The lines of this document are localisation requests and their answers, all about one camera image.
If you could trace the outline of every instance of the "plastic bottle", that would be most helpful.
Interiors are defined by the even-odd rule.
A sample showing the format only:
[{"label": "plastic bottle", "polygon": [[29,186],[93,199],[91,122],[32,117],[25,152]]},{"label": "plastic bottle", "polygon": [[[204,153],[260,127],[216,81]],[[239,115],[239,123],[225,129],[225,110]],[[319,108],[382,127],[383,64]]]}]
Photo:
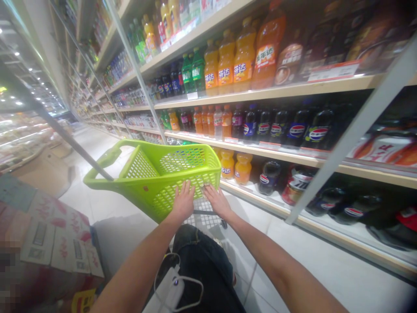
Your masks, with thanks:
[{"label": "plastic bottle", "polygon": [[256,104],[251,104],[249,109],[250,111],[246,114],[245,125],[243,126],[243,142],[246,144],[251,143],[256,132]]},{"label": "plastic bottle", "polygon": [[175,111],[173,109],[169,110],[169,121],[171,123],[172,130],[175,130],[175,131],[180,130],[179,123],[178,123],[178,117],[177,117],[177,114],[175,113]]},{"label": "plastic bottle", "polygon": [[204,67],[204,59],[200,55],[199,48],[196,47],[194,48],[194,59],[192,61],[192,80],[199,96],[205,90]]},{"label": "plastic bottle", "polygon": [[216,140],[222,140],[222,107],[216,106],[216,111],[214,112],[214,137]]},{"label": "plastic bottle", "polygon": [[179,0],[168,0],[169,15],[172,22],[172,34],[181,30],[181,21],[179,19]]},{"label": "plastic bottle", "polygon": [[214,138],[214,107],[209,106],[207,112],[207,126],[208,126],[208,136]]},{"label": "plastic bottle", "polygon": [[213,39],[207,41],[207,50],[204,53],[205,60],[205,92],[207,96],[218,95],[218,49],[213,44]]},{"label": "plastic bottle", "polygon": [[169,40],[172,36],[172,19],[171,15],[169,14],[169,7],[166,3],[166,0],[162,1],[161,4],[161,18],[165,28],[166,40]]},{"label": "plastic bottle", "polygon": [[240,185],[246,185],[251,177],[252,155],[248,153],[238,153],[238,162],[235,166],[235,180]]},{"label": "plastic bottle", "polygon": [[235,64],[235,40],[230,29],[223,32],[223,41],[218,49],[218,93],[233,93],[233,68]]},{"label": "plastic bottle", "polygon": [[223,126],[223,135],[222,139],[225,140],[225,137],[232,136],[232,113],[230,111],[230,105],[225,105],[225,110],[222,116],[222,126]]},{"label": "plastic bottle", "polygon": [[153,29],[152,23],[149,22],[149,17],[147,14],[143,16],[143,19],[145,21],[145,33],[146,33],[146,47],[148,48],[148,51],[153,55],[158,54],[158,47],[156,45],[156,36],[155,36],[155,30]]},{"label": "plastic bottle", "polygon": [[194,125],[196,133],[203,133],[203,124],[199,107],[194,107]]},{"label": "plastic bottle", "polygon": [[235,160],[233,160],[233,154],[235,152],[232,150],[222,149],[222,177],[226,179],[233,179],[234,176],[234,167]]},{"label": "plastic bottle", "polygon": [[252,89],[269,88],[274,83],[279,44],[286,25],[286,17],[279,8],[280,4],[281,0],[271,1],[269,14],[258,32]]},{"label": "plastic bottle", "polygon": [[233,75],[233,89],[235,92],[248,91],[252,87],[256,29],[252,27],[251,21],[251,17],[247,17],[243,20],[243,29],[236,40],[237,52]]},{"label": "plastic bottle", "polygon": [[278,162],[266,162],[262,169],[262,174],[259,177],[259,192],[266,196],[272,195],[280,172],[281,165]]},{"label": "plastic bottle", "polygon": [[204,136],[208,136],[209,135],[209,125],[207,124],[207,114],[209,113],[209,111],[207,110],[206,106],[203,106],[201,108],[202,112],[201,112],[201,124],[203,125],[203,134]]}]

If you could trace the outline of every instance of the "supermarket aisle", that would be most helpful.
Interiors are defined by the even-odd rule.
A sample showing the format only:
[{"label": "supermarket aisle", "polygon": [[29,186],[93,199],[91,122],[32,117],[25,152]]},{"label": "supermarket aisle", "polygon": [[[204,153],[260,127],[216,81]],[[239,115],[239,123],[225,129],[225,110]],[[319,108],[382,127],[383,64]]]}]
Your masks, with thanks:
[{"label": "supermarket aisle", "polygon": [[[75,139],[94,159],[118,141],[89,127],[77,131]],[[124,150],[117,162],[106,170],[116,177],[128,157],[129,150]],[[114,274],[130,252],[156,227],[156,223],[121,195],[85,186],[82,178],[90,166],[77,153],[72,153],[67,162],[76,167],[77,177],[60,199],[89,217],[90,223],[97,229],[104,266],[109,270],[106,274]],[[415,291],[379,268],[287,225],[229,193],[225,194],[240,217],[282,245],[350,312],[402,312]],[[192,217],[192,220],[198,220],[198,217]],[[214,225],[210,231],[222,241],[233,264],[238,278],[236,291],[247,312],[288,312],[270,280],[233,229]]]}]

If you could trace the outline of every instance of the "hand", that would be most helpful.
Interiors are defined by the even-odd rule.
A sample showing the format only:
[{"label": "hand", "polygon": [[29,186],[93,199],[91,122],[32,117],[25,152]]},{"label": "hand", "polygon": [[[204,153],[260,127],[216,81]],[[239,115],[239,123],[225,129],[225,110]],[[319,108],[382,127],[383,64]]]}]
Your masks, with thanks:
[{"label": "hand", "polygon": [[232,211],[230,204],[220,187],[217,192],[212,185],[209,185],[206,186],[203,191],[207,199],[212,204],[213,211],[227,222],[228,218],[233,215],[234,212]]},{"label": "hand", "polygon": [[182,183],[181,192],[178,192],[178,186],[175,190],[174,206],[172,212],[169,214],[174,217],[180,223],[188,219],[194,211],[194,198],[195,186],[191,187],[191,181],[184,181]]}]

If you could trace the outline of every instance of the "pepsi logo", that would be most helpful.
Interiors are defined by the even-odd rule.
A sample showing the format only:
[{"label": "pepsi logo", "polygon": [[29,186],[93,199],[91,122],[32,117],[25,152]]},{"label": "pepsi logo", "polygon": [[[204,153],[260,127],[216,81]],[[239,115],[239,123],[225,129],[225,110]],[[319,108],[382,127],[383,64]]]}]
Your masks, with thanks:
[{"label": "pepsi logo", "polygon": [[268,184],[269,183],[268,177],[266,177],[264,174],[261,174],[259,179],[260,179],[261,183],[263,183],[263,184]]},{"label": "pepsi logo", "polygon": [[311,140],[322,140],[328,131],[328,128],[318,128],[311,131],[309,137]]}]

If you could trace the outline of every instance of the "person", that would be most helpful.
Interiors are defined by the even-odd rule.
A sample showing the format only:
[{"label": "person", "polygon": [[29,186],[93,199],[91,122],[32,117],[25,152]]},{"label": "person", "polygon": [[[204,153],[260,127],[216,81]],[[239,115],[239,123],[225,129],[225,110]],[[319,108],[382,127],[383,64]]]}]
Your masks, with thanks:
[{"label": "person", "polygon": [[[176,189],[172,212],[127,258],[92,312],[141,312],[174,235],[173,252],[181,258],[179,274],[199,280],[204,286],[200,304],[184,312],[245,312],[233,288],[233,269],[224,250],[193,226],[182,225],[193,213],[194,192],[190,181],[182,184],[181,192]],[[304,266],[234,213],[220,188],[216,191],[206,186],[203,192],[213,211],[239,235],[291,313],[347,312]],[[184,284],[178,308],[200,297],[199,285],[188,281]]]}]

